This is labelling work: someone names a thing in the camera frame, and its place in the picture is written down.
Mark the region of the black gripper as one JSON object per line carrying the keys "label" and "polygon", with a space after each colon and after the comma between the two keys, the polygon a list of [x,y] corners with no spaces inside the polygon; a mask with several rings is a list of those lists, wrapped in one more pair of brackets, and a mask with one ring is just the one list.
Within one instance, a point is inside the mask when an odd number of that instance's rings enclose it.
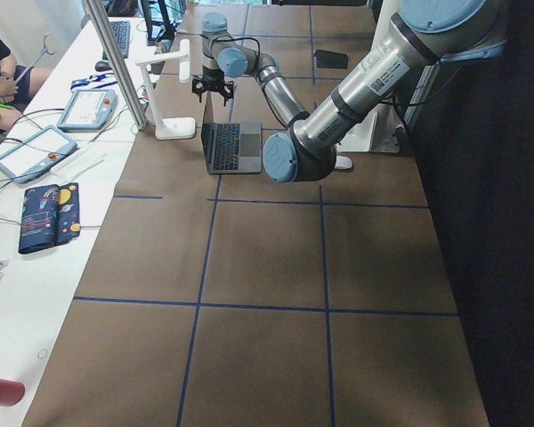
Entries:
{"label": "black gripper", "polygon": [[234,98],[234,83],[226,82],[223,78],[194,75],[191,91],[198,96],[199,102],[202,102],[203,94],[206,92],[219,93],[223,97],[223,105],[226,105],[228,100]]}

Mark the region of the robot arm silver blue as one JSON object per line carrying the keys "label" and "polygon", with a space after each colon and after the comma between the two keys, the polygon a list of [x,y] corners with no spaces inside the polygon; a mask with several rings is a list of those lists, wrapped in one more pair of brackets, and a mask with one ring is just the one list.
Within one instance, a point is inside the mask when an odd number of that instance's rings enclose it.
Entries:
{"label": "robot arm silver blue", "polygon": [[499,55],[507,1],[402,1],[377,45],[305,119],[263,146],[275,182],[318,181],[335,168],[335,145],[413,68]]}
{"label": "robot arm silver blue", "polygon": [[259,41],[255,48],[240,42],[228,31],[228,20],[219,12],[209,12],[201,21],[202,73],[192,78],[191,90],[199,98],[206,92],[218,93],[225,101],[235,95],[235,85],[226,79],[252,77],[259,85],[271,113],[281,125],[290,128],[298,120],[309,116],[287,80],[279,71],[275,59],[262,50]]}

